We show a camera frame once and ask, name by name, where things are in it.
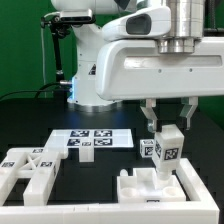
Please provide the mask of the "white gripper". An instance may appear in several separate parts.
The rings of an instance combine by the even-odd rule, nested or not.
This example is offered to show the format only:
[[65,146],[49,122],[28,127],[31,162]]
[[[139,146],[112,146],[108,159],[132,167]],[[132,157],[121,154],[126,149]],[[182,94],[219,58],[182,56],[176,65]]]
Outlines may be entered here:
[[145,99],[151,133],[158,131],[155,99],[184,97],[180,116],[189,130],[197,96],[224,95],[224,38],[206,37],[190,54],[161,54],[153,40],[111,42],[98,54],[95,85],[105,100]]

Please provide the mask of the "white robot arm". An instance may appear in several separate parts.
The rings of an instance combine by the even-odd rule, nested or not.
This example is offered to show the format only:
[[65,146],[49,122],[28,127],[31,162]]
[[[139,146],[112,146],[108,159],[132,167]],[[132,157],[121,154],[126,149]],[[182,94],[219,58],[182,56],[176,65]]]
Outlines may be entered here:
[[143,100],[149,129],[158,99],[182,98],[189,120],[204,96],[224,95],[224,37],[203,35],[204,0],[52,0],[62,18],[129,11],[101,29],[95,91],[106,101]]

